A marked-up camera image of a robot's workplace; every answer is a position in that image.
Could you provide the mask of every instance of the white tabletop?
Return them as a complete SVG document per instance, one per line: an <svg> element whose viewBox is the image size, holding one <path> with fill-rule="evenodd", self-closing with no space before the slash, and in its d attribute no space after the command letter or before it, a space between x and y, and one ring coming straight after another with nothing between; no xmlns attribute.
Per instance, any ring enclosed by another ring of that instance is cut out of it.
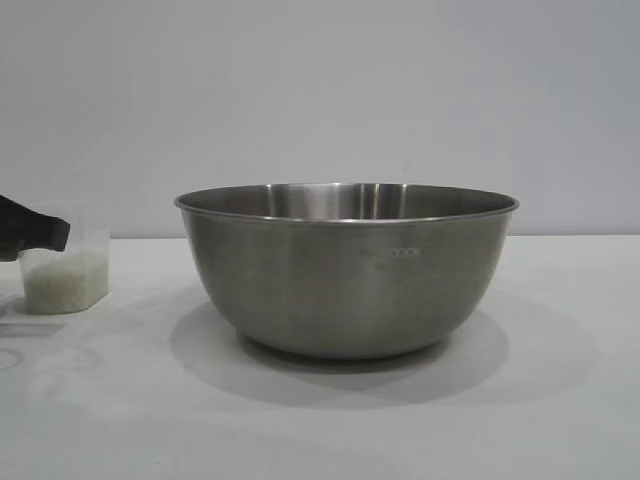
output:
<svg viewBox="0 0 640 480"><path fill-rule="evenodd" d="M91 310L0 264L0 478L640 478L640 237L512 237L448 345L297 364L239 339L184 240L112 244Z"/></svg>

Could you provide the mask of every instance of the bowl rim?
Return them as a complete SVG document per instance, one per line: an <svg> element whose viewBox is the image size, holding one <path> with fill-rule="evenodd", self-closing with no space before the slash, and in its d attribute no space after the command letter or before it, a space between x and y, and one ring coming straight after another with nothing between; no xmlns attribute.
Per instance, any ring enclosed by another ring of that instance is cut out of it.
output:
<svg viewBox="0 0 640 480"><path fill-rule="evenodd" d="M231 189L243 189L243 188L258 188L258 187L321 187L321 186L398 186L398 187L420 187L420 188L433 188L439 190L450 190L467 193L487 194L500 197L501 199L510 203L509 206L499 208L496 210L487 210L484 212L467 213L463 215L443 215L438 217L412 217L412 218L380 218L380 219L360 219L360 218L340 218L340 219L308 219L308 218L296 218L296 217L274 217L269 215L250 215L244 213L231 213L221 210L208 210L206 208L194 207L185 203L187 197L196 195L199 193L211 192L215 190L231 190ZM174 205L183 211L190 213L200 214L207 217L220 217L221 219L235 219L251 222L266 222L266 223L286 223L295 225L388 225L388 224L416 224L425 222L447 222L447 221L461 221L461 220L473 220L485 217L494 217L511 213L520 207L520 202L510 196L490 190L479 190L473 188L462 187L449 187L441 185L423 185L415 183L376 183L376 182L328 182L328 183L264 183L264 184L252 184L252 185L236 185L227 187L205 188L202 190L195 190L192 192L184 193L178 196L174 200Z"/></svg>

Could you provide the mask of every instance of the white wall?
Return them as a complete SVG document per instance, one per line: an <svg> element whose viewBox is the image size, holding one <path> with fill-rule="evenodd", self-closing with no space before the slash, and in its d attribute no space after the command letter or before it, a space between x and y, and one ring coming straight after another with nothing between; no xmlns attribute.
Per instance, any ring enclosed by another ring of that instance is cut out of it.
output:
<svg viewBox="0 0 640 480"><path fill-rule="evenodd" d="M0 192L289 181L519 197L515 233L640 233L637 0L2 0Z"/></svg>

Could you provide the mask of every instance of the black plastic object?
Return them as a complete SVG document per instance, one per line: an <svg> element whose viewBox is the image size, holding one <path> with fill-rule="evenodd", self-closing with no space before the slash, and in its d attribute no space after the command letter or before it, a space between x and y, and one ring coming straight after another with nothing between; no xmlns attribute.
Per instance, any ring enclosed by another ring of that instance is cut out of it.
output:
<svg viewBox="0 0 640 480"><path fill-rule="evenodd" d="M0 195L0 262L13 262L22 250L64 251L71 226L57 217L29 210Z"/></svg>

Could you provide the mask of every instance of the mixing bowl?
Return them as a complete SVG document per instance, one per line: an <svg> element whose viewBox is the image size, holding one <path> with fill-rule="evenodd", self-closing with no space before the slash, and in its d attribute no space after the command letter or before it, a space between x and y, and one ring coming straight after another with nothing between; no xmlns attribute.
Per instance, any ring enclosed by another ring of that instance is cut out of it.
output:
<svg viewBox="0 0 640 480"><path fill-rule="evenodd" d="M178 197L202 283L243 335L340 359L448 336L495 271L508 196L399 184L282 184Z"/></svg>

